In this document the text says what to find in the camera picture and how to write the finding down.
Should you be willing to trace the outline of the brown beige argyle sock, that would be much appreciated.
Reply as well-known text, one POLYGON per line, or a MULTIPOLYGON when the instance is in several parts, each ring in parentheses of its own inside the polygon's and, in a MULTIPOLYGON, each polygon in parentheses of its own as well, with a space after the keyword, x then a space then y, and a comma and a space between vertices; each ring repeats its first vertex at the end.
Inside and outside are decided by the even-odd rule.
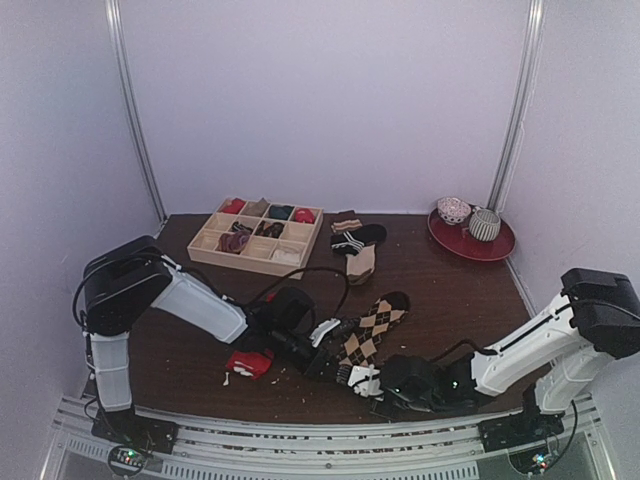
POLYGON ((407 294, 394 291, 382 295, 358 320, 358 327, 345 345, 346 355, 339 364, 370 366, 374 363, 384 336, 408 315, 411 303, 407 294))

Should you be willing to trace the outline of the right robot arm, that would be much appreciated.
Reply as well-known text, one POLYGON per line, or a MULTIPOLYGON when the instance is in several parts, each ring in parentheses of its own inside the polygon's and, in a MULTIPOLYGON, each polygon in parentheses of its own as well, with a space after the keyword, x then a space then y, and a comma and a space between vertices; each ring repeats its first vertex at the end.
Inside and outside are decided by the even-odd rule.
POLYGON ((512 423, 519 440, 533 441, 605 366, 639 351, 639 297, 627 276, 573 268, 561 281, 561 291, 527 323, 447 366, 393 355, 376 367, 367 352, 374 339, 355 336, 336 380, 389 411, 463 415, 550 365, 533 385, 533 404, 512 423))

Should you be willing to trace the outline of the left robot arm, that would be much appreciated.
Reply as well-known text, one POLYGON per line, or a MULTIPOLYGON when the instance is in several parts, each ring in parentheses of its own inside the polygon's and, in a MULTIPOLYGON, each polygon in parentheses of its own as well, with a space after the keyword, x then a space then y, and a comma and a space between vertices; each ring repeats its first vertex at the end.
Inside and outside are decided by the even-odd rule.
POLYGON ((72 313, 89 345, 98 403, 106 429, 123 444, 137 442, 144 424, 133 408, 129 335, 149 310, 166 312, 234 349, 271 349, 288 357, 305 376, 334 381, 338 360, 301 335, 297 327, 315 306, 300 289, 276 280, 270 291, 239 301, 214 288, 194 269, 165 255, 151 236, 142 236, 91 260, 72 300, 72 313))

